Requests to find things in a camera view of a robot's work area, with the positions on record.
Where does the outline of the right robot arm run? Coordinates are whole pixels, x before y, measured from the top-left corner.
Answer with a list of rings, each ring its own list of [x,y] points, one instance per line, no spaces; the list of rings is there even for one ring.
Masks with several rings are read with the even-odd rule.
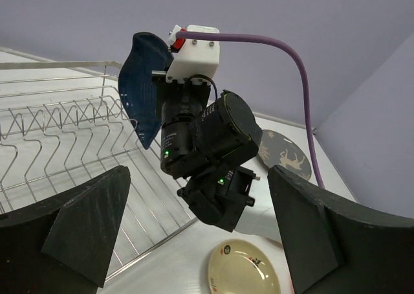
[[[160,167],[186,184],[180,197],[198,220],[228,232],[281,241],[268,182],[246,164],[262,129],[236,93],[194,74],[182,82],[153,71],[160,117]]]

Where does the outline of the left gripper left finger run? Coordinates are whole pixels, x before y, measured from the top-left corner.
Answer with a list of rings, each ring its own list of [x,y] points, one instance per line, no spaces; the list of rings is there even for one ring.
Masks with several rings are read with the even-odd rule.
[[[116,166],[1,215],[2,293],[96,293],[105,283],[131,175]]]

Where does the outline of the dark blue leaf-shaped plate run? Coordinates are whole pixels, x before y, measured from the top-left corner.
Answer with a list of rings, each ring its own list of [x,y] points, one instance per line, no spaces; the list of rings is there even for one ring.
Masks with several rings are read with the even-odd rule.
[[[152,72],[164,71],[172,60],[173,55],[161,38],[150,32],[137,32],[118,76],[120,100],[144,149],[151,146],[160,128]]]

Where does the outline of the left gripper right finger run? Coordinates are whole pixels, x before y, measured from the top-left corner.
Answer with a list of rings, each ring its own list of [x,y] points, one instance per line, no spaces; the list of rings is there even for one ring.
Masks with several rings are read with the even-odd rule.
[[[281,166],[268,171],[296,293],[412,293],[413,220],[345,199]]]

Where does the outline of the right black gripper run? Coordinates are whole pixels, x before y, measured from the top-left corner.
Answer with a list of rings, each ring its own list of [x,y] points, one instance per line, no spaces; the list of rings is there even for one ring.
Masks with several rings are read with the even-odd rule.
[[[168,101],[177,98],[181,100],[193,100],[202,109],[208,105],[213,80],[204,74],[194,74],[185,78],[183,82],[172,79],[167,81],[167,74],[164,71],[152,71],[151,80],[156,87],[156,112],[162,112],[162,106]]]

